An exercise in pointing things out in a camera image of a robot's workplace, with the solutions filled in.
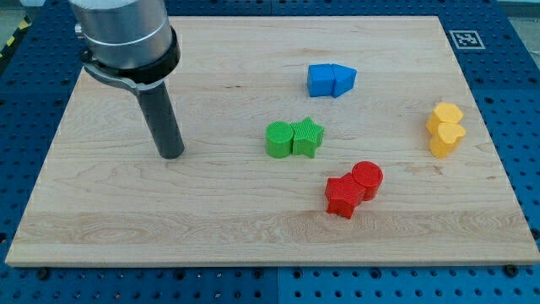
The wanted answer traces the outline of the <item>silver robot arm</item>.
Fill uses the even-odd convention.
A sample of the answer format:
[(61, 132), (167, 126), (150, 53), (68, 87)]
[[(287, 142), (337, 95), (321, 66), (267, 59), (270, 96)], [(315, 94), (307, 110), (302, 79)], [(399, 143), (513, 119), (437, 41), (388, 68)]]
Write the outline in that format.
[(132, 69), (173, 45), (163, 0), (70, 0), (88, 48), (107, 67)]

